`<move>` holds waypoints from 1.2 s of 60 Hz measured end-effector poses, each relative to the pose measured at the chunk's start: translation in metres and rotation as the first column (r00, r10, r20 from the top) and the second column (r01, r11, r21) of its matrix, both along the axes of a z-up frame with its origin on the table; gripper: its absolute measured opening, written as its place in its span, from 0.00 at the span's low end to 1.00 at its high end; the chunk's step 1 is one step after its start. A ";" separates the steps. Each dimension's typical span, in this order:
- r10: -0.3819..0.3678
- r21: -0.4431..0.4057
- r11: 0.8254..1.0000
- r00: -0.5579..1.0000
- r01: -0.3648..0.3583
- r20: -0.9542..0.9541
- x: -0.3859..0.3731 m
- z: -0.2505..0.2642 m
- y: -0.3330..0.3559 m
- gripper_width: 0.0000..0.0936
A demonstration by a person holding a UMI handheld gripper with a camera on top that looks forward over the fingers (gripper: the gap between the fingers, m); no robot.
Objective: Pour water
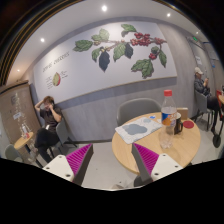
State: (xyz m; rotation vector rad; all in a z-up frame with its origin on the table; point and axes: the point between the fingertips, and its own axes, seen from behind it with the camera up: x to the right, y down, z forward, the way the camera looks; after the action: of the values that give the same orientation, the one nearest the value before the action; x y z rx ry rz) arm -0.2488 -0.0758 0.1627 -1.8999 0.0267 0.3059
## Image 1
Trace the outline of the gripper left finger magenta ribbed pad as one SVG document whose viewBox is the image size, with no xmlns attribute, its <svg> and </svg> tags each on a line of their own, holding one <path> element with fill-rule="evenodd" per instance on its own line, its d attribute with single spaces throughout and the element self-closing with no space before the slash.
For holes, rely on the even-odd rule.
<svg viewBox="0 0 224 224">
<path fill-rule="evenodd" d="M 44 170 L 81 186 L 92 155 L 93 145 L 88 144 L 67 156 L 58 155 Z"/>
</svg>

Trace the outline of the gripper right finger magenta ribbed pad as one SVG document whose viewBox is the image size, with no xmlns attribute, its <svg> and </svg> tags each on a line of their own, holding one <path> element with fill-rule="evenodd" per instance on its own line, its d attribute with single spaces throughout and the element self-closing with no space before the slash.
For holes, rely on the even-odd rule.
<svg viewBox="0 0 224 224">
<path fill-rule="evenodd" d="M 137 143 L 132 144 L 132 154 L 143 183 L 159 180 L 182 169 L 168 154 L 157 154 Z"/>
</svg>

